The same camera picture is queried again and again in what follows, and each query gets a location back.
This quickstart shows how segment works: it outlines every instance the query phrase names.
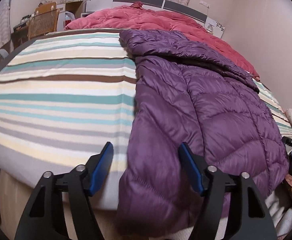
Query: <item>red duvet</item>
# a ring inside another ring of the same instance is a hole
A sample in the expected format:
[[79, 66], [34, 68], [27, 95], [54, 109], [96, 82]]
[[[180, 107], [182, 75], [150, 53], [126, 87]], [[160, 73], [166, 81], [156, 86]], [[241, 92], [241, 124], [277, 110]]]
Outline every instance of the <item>red duvet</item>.
[[69, 23], [65, 30], [90, 28], [127, 28], [138, 30], [180, 31], [191, 41], [205, 42], [237, 66], [258, 77], [258, 73], [242, 55], [225, 41], [209, 34], [205, 28], [186, 15], [170, 11], [153, 11], [141, 7], [141, 3], [120, 6], [94, 12], [85, 18]]

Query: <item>wooden chair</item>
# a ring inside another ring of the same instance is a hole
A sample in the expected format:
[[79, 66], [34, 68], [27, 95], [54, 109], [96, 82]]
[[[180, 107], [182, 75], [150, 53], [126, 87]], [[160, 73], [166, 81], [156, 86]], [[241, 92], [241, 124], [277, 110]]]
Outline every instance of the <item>wooden chair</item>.
[[57, 30], [57, 20], [60, 9], [40, 13], [29, 21], [28, 40]]

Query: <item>blue gripper pad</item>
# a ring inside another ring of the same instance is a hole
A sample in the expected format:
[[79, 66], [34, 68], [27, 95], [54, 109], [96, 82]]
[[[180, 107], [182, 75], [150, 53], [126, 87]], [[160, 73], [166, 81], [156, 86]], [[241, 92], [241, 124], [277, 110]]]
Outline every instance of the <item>blue gripper pad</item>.
[[182, 167], [187, 173], [190, 185], [194, 191], [203, 196], [205, 190], [202, 184], [202, 174], [200, 173], [197, 165], [195, 164], [188, 147], [182, 143], [178, 148], [178, 157]]
[[91, 174], [91, 184], [89, 191], [93, 196], [99, 191], [104, 183], [106, 175], [108, 174], [111, 162], [113, 161], [114, 147], [111, 143], [108, 144], [103, 156], [100, 158], [94, 172]]

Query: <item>headboard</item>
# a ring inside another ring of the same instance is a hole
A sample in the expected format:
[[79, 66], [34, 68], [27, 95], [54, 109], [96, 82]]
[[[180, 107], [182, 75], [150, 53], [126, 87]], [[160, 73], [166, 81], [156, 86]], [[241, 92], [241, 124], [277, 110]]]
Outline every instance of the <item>headboard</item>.
[[140, 1], [143, 3], [143, 8], [151, 10], [167, 10], [174, 11], [193, 18], [196, 22], [206, 27], [205, 23], [213, 22], [214, 36], [221, 38], [225, 27], [207, 17], [206, 14], [196, 11], [192, 8], [171, 2], [168, 0], [87, 0], [86, 1], [86, 15], [106, 8], [114, 8], [121, 5], [130, 5], [134, 2]]

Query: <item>purple down jacket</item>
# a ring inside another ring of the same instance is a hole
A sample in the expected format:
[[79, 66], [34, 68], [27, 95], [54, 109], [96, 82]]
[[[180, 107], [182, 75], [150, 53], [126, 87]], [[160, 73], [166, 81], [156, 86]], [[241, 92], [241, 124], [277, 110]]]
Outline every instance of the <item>purple down jacket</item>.
[[[288, 160], [250, 75], [178, 31], [125, 30], [120, 37], [136, 56], [139, 79], [119, 182], [121, 232], [163, 236], [194, 225], [202, 200], [178, 160], [183, 141], [223, 172], [247, 171], [267, 197], [287, 174]], [[226, 194], [223, 216], [229, 202]]]

